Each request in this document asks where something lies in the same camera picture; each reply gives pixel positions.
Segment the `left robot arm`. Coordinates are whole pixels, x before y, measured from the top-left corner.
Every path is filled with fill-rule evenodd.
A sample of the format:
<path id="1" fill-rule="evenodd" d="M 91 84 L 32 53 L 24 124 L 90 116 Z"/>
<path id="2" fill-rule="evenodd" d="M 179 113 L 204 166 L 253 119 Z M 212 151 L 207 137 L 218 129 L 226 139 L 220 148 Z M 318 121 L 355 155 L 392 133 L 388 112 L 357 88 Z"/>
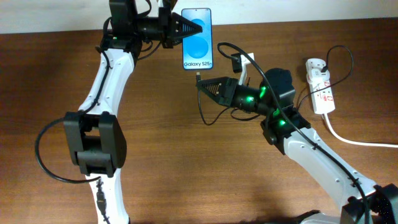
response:
<path id="1" fill-rule="evenodd" d="M 173 12 L 175 4 L 159 1 L 159 13 L 151 17 L 148 11 L 139 13 L 135 1 L 110 1 L 111 17 L 104 22 L 97 48 L 101 63 L 93 86 L 78 111 L 65 114 L 70 157 L 91 187 L 99 223 L 131 221 L 121 187 L 127 144 L 117 115 L 126 82 L 141 60 L 143 43 L 158 41 L 171 49 L 202 31 Z"/>

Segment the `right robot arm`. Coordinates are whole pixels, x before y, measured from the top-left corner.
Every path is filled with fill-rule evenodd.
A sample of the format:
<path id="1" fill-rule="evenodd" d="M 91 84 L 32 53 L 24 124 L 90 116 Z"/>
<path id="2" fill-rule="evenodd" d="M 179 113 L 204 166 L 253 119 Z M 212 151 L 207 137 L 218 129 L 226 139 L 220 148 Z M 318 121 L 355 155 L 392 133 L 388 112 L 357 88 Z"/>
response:
<path id="1" fill-rule="evenodd" d="M 219 105 L 264 116 L 261 128 L 267 142 L 303 167 L 340 209 L 338 217 L 312 210 L 294 223 L 397 223 L 397 186 L 377 185 L 326 145 L 294 108 L 288 70 L 268 70 L 259 88 L 230 77 L 198 77 L 196 87 Z"/>

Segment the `blue screen smartphone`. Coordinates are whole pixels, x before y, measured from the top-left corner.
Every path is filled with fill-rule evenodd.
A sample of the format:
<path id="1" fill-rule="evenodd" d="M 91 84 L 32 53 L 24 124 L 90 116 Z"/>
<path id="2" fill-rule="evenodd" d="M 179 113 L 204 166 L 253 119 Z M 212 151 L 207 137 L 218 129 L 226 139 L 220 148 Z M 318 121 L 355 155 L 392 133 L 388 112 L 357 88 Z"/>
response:
<path id="1" fill-rule="evenodd" d="M 183 68 L 185 70 L 212 69 L 213 42 L 210 8 L 182 9 L 182 16 L 202 27 L 201 33 L 183 39 Z"/>

